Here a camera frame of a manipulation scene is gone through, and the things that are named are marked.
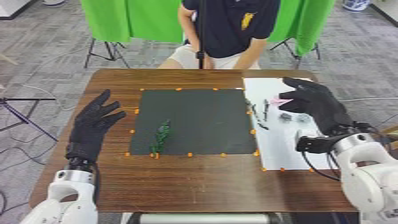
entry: black mat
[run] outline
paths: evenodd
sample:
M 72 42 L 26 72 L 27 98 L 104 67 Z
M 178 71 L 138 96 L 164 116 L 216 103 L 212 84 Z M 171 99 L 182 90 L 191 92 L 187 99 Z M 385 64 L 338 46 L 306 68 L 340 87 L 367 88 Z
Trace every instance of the black mat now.
M 132 154 L 150 154 L 168 119 L 171 135 L 162 154 L 251 154 L 257 151 L 242 90 L 145 91 Z

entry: metal stand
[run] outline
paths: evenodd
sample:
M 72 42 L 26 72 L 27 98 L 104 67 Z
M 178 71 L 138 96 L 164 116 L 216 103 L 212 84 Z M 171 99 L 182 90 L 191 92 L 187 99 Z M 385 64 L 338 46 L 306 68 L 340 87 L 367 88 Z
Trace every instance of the metal stand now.
M 118 59 L 122 59 L 127 67 L 131 68 L 129 63 L 127 63 L 127 60 L 125 60 L 123 55 L 122 55 L 122 52 L 118 50 L 118 45 L 123 48 L 127 48 L 123 46 L 123 44 L 120 42 L 118 43 L 113 43 L 113 42 L 107 42 L 106 41 L 106 48 L 107 48 L 107 51 L 109 51 L 109 57 L 106 57 L 106 56 L 102 56 L 102 55 L 99 55 L 99 54 L 93 53 L 95 45 L 97 45 L 97 38 L 93 38 L 93 40 L 91 40 L 91 48 L 90 48 L 90 54 L 88 54 L 88 58 L 86 58 L 84 68 L 88 68 L 88 66 L 90 66 L 91 56 L 97 56 L 97 57 L 104 58 L 109 61 L 116 61 Z
M 54 139 L 54 141 L 59 141 L 58 138 L 54 137 L 54 135 L 45 131 L 45 129 L 40 127 L 40 125 L 33 122 L 31 120 L 31 116 L 36 110 L 36 107 L 40 105 L 42 101 L 51 101 L 56 100 L 52 99 L 43 99 L 43 98 L 17 98 L 17 99 L 8 99 L 8 98 L 0 98 L 0 106 L 10 110 L 10 112 L 13 113 L 13 115 L 19 117 L 20 122 L 15 123 L 13 125 L 10 125 L 8 127 L 4 127 L 0 129 L 0 132 L 10 130 L 11 128 L 15 128 L 17 126 L 20 126 L 22 124 L 29 124 L 36 130 Z M 17 108 L 10 105 L 8 101 L 35 101 L 35 106 L 29 110 L 29 114 L 27 116 L 22 114 L 22 112 L 17 110 Z
M 298 61 L 298 64 L 296 64 L 296 69 L 301 68 L 301 63 L 303 63 L 303 56 L 299 56 L 294 52 L 294 49 L 289 45 L 289 41 L 290 41 L 292 38 L 289 38 L 278 45 L 276 47 L 271 49 L 271 51 L 274 51 L 278 49 L 280 46 L 287 46 L 289 48 L 289 51 L 290 51 L 290 54 L 292 54 L 292 57 L 296 58 L 296 61 Z M 317 56 L 319 56 L 319 60 L 322 60 L 322 57 L 321 57 L 321 45 L 319 43 L 315 43 L 315 48 L 314 48 L 314 51 L 317 51 Z
M 207 0 L 202 0 L 202 10 L 200 10 L 200 51 L 196 53 L 196 58 L 200 59 L 200 69 L 205 68 L 205 24 L 207 24 Z

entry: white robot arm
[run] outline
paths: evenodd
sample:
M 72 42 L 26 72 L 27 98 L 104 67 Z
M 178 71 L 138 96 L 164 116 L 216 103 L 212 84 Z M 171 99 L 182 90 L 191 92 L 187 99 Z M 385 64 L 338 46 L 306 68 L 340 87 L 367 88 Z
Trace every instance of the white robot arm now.
M 77 195 L 77 200 L 63 202 L 72 195 Z M 93 196 L 93 173 L 83 170 L 61 170 L 49 187 L 49 198 L 36 206 L 22 224 L 97 224 L 99 210 Z
M 370 134 L 354 134 L 335 145 L 346 196 L 363 223 L 398 223 L 398 160 Z

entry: person's arm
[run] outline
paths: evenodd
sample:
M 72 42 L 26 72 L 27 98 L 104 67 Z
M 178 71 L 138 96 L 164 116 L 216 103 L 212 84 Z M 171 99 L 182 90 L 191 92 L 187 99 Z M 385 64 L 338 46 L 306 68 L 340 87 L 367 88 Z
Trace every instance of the person's arm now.
M 191 41 L 193 49 L 198 52 L 200 51 L 200 37 L 196 32 L 196 25 L 193 22 L 193 15 L 196 13 L 196 10 L 189 10 L 182 4 L 180 10 L 178 10 L 178 20 L 184 27 L 184 32 Z M 209 55 L 205 56 L 205 68 L 214 68 L 214 61 Z
M 266 50 L 267 39 L 253 38 L 251 47 L 248 48 L 246 52 L 242 53 L 241 60 L 235 65 L 235 69 L 250 69 L 253 67 L 255 62 L 260 59 L 260 55 Z

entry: white paper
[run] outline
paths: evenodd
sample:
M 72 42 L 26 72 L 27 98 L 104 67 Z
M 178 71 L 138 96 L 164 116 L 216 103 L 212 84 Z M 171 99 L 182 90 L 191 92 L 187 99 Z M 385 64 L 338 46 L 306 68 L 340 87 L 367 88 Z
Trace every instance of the white paper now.
M 294 91 L 294 88 L 285 85 L 282 78 L 246 78 L 246 98 L 253 105 L 257 104 L 257 112 L 264 119 L 266 99 L 273 102 L 280 98 L 280 93 Z M 266 125 L 271 130 L 266 130 L 258 125 L 258 119 L 253 115 L 253 127 L 257 129 L 257 141 L 262 154 L 262 162 L 267 170 L 308 170 L 310 166 L 303 158 L 301 152 L 296 151 L 298 132 L 299 130 L 319 131 L 314 121 L 299 122 L 299 114 L 280 110 L 280 105 L 271 103 Z M 282 114 L 292 115 L 292 121 L 282 120 Z M 308 158 L 317 169 L 331 169 L 326 154 L 310 154 Z

